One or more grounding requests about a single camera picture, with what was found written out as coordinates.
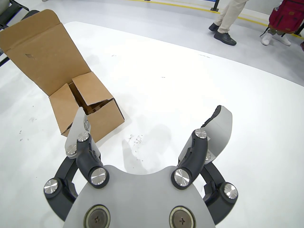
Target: black shoe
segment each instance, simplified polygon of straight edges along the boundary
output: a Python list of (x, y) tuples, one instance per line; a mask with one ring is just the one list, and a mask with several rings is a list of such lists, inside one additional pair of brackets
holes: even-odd
[(217, 26), (216, 24), (212, 24), (209, 29), (212, 31), (212, 32), (216, 32), (218, 29), (219, 29), (219, 26)]
[(234, 46), (237, 44), (237, 42), (233, 40), (228, 33), (219, 33), (217, 31), (214, 35), (214, 38), (228, 45)]

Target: yellow floor line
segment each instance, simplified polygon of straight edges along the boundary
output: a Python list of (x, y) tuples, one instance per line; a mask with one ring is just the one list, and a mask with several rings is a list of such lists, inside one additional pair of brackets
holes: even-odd
[[(180, 7), (180, 8), (186, 8), (186, 9), (192, 9), (192, 10), (200, 10), (200, 11), (206, 11), (206, 12), (211, 12), (211, 13), (216, 13), (219, 14), (220, 12), (217, 11), (212, 11), (209, 9), (202, 9), (202, 8), (197, 8), (197, 7), (192, 7), (192, 6), (186, 6), (186, 5), (180, 5), (180, 4), (174, 4), (174, 3), (167, 3), (167, 2), (161, 2), (161, 1), (145, 1), (145, 0), (126, 0), (126, 1), (141, 1), (141, 2), (148, 2), (148, 3), (155, 3), (155, 4), (161, 4), (161, 5), (169, 5), (169, 6), (175, 6), (175, 7)], [(268, 24), (264, 24), (262, 22), (258, 22), (258, 21), (254, 21), (245, 17), (238, 17), (241, 20), (247, 21), (247, 22), (251, 22), (254, 24), (259, 24), (265, 27), (268, 27)], [(294, 37), (300, 38), (300, 39), (304, 39), (304, 37), (300, 37), (298, 35), (294, 35), (292, 34)]]

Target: beige pants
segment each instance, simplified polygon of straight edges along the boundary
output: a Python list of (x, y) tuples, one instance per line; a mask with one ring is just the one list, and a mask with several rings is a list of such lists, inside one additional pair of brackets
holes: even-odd
[(229, 31), (230, 26), (238, 18), (247, 1), (249, 0), (232, 0), (225, 7), (224, 11), (214, 22), (217, 26), (220, 26), (219, 33), (227, 33)]

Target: box flap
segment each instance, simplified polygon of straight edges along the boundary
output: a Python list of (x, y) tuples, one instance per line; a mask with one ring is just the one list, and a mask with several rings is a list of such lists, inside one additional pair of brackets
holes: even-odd
[(95, 142), (98, 142), (125, 121), (114, 99), (98, 111), (88, 115), (88, 120), (91, 124), (90, 133)]
[(113, 98), (93, 72), (74, 77), (72, 80), (87, 105)]
[(79, 106), (67, 84), (63, 85), (49, 98), (60, 132), (64, 133), (72, 124)]
[(0, 31), (0, 48), (6, 52), (58, 24), (60, 20), (55, 12), (46, 9)]
[(62, 24), (14, 46), (6, 55), (48, 96), (65, 83), (71, 83), (73, 77), (90, 72), (90, 68)]

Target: metal screw cap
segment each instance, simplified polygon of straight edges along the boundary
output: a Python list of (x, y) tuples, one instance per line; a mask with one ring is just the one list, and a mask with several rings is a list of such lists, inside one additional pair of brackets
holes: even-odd
[(58, 188), (58, 181), (54, 178), (47, 181), (47, 183), (44, 185), (44, 193), (45, 194), (52, 194), (54, 193)]
[(77, 140), (80, 141), (80, 142), (84, 142), (84, 141), (86, 141), (88, 138), (89, 138), (89, 133), (86, 132), (86, 131), (84, 131), (84, 132), (81, 132), (81, 133), (78, 135)]
[(169, 217), (170, 228), (194, 228), (192, 213), (183, 206), (175, 207)]
[(74, 155), (76, 153), (76, 149), (77, 149), (77, 146), (76, 144), (71, 144), (67, 147), (66, 149), (66, 153), (68, 155)]
[(107, 222), (107, 213), (103, 209), (96, 209), (92, 211), (88, 217), (89, 228), (104, 228)]
[(84, 218), (85, 228), (108, 228), (110, 225), (110, 212), (100, 204), (91, 207)]
[(209, 151), (207, 151), (207, 155), (206, 155), (206, 161), (209, 161), (211, 158), (211, 154)]
[(101, 185), (107, 178), (107, 172), (104, 168), (97, 168), (91, 175), (91, 183), (93, 185)]
[(235, 199), (238, 196), (238, 190), (237, 190), (237, 188), (234, 185), (230, 184), (230, 183), (225, 184), (225, 186), (224, 186), (224, 193), (230, 199)]
[(207, 133), (203, 130), (203, 128), (197, 128), (194, 133), (198, 138), (204, 139), (207, 137)]
[(185, 187), (190, 183), (189, 175), (183, 169), (177, 169), (174, 172), (174, 180), (178, 185), (182, 187)]

